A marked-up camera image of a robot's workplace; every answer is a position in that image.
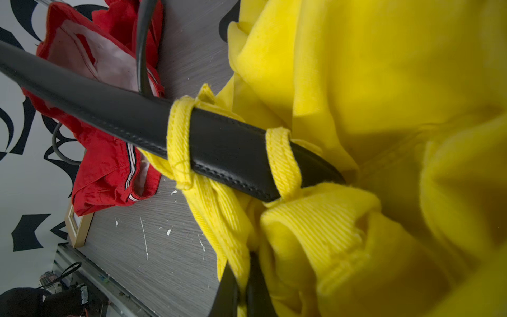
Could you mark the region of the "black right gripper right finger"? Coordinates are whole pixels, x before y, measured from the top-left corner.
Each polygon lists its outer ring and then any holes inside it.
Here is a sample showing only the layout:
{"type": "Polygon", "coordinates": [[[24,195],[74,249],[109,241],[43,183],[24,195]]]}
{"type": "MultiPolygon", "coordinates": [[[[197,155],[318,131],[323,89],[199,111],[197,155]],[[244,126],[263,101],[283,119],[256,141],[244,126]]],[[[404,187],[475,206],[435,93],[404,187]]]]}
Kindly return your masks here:
{"type": "Polygon", "coordinates": [[[256,253],[250,254],[246,308],[248,317],[277,317],[256,253]]]}

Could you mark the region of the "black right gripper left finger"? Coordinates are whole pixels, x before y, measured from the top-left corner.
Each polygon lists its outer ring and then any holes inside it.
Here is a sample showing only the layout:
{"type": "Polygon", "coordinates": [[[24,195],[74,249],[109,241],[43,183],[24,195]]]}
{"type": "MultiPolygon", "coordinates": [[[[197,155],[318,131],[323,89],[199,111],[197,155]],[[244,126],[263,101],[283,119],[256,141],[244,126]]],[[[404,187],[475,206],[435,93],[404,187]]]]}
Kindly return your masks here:
{"type": "Polygon", "coordinates": [[[208,317],[237,317],[239,297],[236,277],[231,266],[227,264],[208,317]]]}

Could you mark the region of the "black belt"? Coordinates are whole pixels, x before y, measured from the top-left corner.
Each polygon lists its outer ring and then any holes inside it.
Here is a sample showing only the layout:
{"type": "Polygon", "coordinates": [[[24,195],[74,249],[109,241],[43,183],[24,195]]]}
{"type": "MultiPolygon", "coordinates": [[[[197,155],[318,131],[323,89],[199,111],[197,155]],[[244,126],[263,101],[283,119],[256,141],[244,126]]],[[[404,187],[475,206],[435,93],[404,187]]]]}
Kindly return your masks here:
{"type": "MultiPolygon", "coordinates": [[[[7,43],[1,44],[1,72],[79,120],[158,157],[168,156],[171,101],[82,77],[7,43]]],[[[252,125],[194,108],[190,165],[196,173],[263,202],[280,198],[265,131],[252,125]]]]}
{"type": "Polygon", "coordinates": [[[127,91],[78,75],[51,75],[63,79],[48,99],[60,110],[158,157],[166,158],[166,128],[170,107],[153,96],[147,71],[146,44],[156,1],[142,1],[136,30],[138,92],[127,91]]]}

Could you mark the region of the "yellow trousers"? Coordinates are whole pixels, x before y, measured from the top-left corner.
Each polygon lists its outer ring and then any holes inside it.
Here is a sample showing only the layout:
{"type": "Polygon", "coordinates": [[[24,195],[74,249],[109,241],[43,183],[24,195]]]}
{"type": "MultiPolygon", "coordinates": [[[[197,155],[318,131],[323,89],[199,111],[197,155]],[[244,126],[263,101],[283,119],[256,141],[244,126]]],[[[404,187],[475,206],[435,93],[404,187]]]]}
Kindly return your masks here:
{"type": "Polygon", "coordinates": [[[176,181],[280,316],[506,315],[506,2],[243,1],[234,75],[174,104],[176,181]],[[261,203],[190,169],[192,110],[267,130],[261,203]]]}

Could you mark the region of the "red trousers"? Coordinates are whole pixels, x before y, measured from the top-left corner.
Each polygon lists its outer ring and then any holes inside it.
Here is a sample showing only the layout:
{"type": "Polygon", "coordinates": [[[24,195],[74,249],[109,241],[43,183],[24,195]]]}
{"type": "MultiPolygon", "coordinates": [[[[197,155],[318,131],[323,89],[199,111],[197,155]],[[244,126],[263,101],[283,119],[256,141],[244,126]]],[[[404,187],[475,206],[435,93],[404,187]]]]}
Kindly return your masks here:
{"type": "MultiPolygon", "coordinates": [[[[86,18],[70,5],[53,3],[38,57],[83,77],[136,91],[135,38],[138,1],[109,1],[86,18]]],[[[71,202],[79,216],[130,206],[153,196],[161,174],[133,145],[96,129],[29,94],[34,108],[66,126],[86,152],[71,202]]]]}

